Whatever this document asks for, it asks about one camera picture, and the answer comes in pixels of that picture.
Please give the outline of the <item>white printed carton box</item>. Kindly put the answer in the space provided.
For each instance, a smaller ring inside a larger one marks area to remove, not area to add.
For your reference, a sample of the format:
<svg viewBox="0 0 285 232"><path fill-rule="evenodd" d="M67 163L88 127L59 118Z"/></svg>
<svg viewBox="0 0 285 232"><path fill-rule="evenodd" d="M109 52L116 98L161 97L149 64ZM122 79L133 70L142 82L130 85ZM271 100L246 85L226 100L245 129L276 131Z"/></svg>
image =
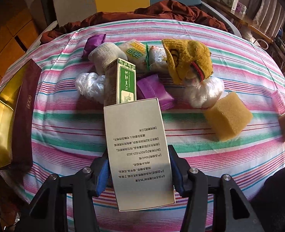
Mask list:
<svg viewBox="0 0 285 232"><path fill-rule="evenodd" d="M175 203L158 99L106 106L104 121L119 211L147 210Z"/></svg>

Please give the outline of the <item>small white plastic bag ball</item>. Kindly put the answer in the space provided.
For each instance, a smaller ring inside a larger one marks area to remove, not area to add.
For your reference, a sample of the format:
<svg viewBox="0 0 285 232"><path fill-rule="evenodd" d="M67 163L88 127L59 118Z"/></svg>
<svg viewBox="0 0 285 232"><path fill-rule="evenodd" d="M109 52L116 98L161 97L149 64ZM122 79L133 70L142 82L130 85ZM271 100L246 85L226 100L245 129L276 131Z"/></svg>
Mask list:
<svg viewBox="0 0 285 232"><path fill-rule="evenodd" d="M75 86L80 95L83 95L88 100L103 104L104 82L105 75L98 75L95 72L81 73L75 80Z"/></svg>

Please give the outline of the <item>green essential oil box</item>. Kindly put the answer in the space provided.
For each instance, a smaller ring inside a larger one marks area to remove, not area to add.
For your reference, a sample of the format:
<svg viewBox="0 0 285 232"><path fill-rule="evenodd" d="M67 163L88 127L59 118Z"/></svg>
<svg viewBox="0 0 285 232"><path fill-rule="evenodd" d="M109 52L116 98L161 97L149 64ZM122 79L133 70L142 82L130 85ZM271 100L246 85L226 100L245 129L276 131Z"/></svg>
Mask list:
<svg viewBox="0 0 285 232"><path fill-rule="evenodd" d="M117 58L109 64L105 72L104 106L136 100L136 66Z"/></svg>

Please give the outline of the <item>striped bed sheet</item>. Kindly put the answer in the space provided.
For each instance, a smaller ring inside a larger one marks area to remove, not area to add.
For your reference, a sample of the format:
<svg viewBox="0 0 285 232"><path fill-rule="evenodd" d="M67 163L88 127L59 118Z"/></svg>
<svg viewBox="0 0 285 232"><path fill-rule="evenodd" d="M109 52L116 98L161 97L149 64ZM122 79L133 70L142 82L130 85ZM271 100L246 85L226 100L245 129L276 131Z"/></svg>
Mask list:
<svg viewBox="0 0 285 232"><path fill-rule="evenodd" d="M72 175L105 150L103 107L82 97L75 87L80 73L94 69L82 60L82 53L87 39L98 34L105 34L107 41L115 44L136 39L160 46L163 39L191 39L210 49L214 77L223 80L225 93L238 95L253 119L236 138L217 141L203 112L184 102L183 87L175 85L170 76L161 75L165 89L176 99L176 106L162 114L167 142L190 166L216 177L231 175L247 198L285 167L285 142L271 98L279 91L285 100L285 77L264 50L203 25L172 19L130 19L57 37L26 53L3 76L0 93L29 60L42 70L32 119L33 166L21 180L2 172L23 200L30 202L49 175Z"/></svg>

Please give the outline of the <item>maroon gold gift box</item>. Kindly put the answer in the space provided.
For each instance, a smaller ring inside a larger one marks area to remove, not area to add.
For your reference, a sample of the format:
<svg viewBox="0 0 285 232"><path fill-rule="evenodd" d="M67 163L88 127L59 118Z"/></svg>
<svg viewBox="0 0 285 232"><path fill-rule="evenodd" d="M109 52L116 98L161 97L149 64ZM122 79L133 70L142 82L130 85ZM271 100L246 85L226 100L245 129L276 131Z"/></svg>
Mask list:
<svg viewBox="0 0 285 232"><path fill-rule="evenodd" d="M41 68L30 59L0 92L0 170L32 167L32 115Z"/></svg>

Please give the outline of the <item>purple foil pouch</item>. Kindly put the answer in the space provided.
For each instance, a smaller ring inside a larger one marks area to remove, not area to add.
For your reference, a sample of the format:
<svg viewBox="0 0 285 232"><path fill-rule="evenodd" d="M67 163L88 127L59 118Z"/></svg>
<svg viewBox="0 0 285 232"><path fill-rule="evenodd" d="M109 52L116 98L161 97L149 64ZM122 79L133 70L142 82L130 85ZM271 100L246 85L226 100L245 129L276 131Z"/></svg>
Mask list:
<svg viewBox="0 0 285 232"><path fill-rule="evenodd" d="M166 91L157 74L149 75L137 82L137 98L157 98L162 111L171 109L176 104L176 100Z"/></svg>

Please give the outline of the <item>mustard knitted sock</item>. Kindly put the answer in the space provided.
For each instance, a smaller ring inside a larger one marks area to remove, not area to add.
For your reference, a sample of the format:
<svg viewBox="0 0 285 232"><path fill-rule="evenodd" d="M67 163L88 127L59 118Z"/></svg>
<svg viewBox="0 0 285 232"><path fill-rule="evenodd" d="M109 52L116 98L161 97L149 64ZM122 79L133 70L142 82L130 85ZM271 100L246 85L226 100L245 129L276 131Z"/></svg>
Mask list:
<svg viewBox="0 0 285 232"><path fill-rule="evenodd" d="M213 74L211 52L205 44L195 40L163 39L162 45L174 84L193 79L202 82Z"/></svg>

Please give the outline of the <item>cream rolled sock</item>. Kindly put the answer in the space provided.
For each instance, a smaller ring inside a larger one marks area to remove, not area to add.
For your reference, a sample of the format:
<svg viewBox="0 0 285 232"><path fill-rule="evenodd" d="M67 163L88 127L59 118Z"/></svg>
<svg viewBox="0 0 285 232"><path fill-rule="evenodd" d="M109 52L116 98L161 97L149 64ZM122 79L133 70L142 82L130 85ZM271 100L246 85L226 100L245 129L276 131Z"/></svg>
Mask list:
<svg viewBox="0 0 285 232"><path fill-rule="evenodd" d="M118 58L128 60L126 54L116 44L109 42L99 45L88 56L98 75L104 75L109 64Z"/></svg>

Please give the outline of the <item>small purple pouch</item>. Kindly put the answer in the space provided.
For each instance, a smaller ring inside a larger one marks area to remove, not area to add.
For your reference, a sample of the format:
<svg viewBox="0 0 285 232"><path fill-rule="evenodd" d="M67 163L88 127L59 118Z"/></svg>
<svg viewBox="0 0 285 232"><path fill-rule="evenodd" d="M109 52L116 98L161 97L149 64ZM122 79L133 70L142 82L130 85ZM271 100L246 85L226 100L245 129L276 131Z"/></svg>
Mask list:
<svg viewBox="0 0 285 232"><path fill-rule="evenodd" d="M82 59L87 60L89 54L98 46L103 44L106 39L106 34L98 34L89 37L85 43Z"/></svg>

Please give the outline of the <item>green yellow snack packet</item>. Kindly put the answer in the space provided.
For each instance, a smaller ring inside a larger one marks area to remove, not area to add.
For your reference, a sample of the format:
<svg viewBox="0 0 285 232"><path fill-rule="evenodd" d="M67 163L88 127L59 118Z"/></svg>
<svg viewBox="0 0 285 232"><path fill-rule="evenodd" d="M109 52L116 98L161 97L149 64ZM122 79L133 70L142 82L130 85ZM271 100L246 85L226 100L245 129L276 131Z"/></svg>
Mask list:
<svg viewBox="0 0 285 232"><path fill-rule="evenodd" d="M128 61L136 66L138 72L146 73L147 47L136 39L131 39L118 46L127 56Z"/></svg>

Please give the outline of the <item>wooden side table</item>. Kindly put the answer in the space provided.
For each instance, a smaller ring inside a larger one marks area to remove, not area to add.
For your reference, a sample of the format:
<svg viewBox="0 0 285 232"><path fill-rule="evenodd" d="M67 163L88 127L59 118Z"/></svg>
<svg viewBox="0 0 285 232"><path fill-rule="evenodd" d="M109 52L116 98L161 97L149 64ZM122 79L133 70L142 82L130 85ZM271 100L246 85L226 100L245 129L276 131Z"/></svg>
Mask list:
<svg viewBox="0 0 285 232"><path fill-rule="evenodd" d="M276 55L281 60L281 68L280 70L285 75L285 55L280 50L280 48L275 44L274 40L267 36L263 31L253 23L251 19L249 19L246 15L243 15L242 13L236 12L234 10L230 10L227 6L213 0L207 0L208 5L211 5L215 9L220 9L225 14L227 14L229 17L231 17L234 21L237 22L238 29L241 28L241 26L245 26L249 28L252 32L254 32L256 35L260 36L264 41L266 41L269 46L273 46L273 48L276 50Z"/></svg>

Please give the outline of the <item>beige window curtain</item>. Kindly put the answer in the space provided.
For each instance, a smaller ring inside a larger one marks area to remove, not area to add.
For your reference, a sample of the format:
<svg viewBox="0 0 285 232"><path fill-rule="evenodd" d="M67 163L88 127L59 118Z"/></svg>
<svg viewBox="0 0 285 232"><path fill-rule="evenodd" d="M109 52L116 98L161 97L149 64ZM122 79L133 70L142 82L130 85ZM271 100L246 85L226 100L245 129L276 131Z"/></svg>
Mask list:
<svg viewBox="0 0 285 232"><path fill-rule="evenodd" d="M262 0L253 23L265 35L274 39L285 21L285 10L278 0Z"/></svg>

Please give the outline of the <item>brown crumpled blanket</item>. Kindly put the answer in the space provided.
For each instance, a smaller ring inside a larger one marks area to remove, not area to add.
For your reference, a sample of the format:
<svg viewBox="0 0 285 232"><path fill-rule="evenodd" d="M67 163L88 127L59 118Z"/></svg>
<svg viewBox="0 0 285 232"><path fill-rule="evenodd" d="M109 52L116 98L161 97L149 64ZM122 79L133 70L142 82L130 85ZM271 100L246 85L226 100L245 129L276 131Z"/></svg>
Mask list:
<svg viewBox="0 0 285 232"><path fill-rule="evenodd" d="M81 28L129 19L174 19L188 23L196 23L216 29L228 31L225 24L214 16L201 10L200 6L187 6L175 0L163 0L146 8L138 8L132 12L98 12L83 21L67 23L43 33L40 43L46 44L57 37L69 34Z"/></svg>

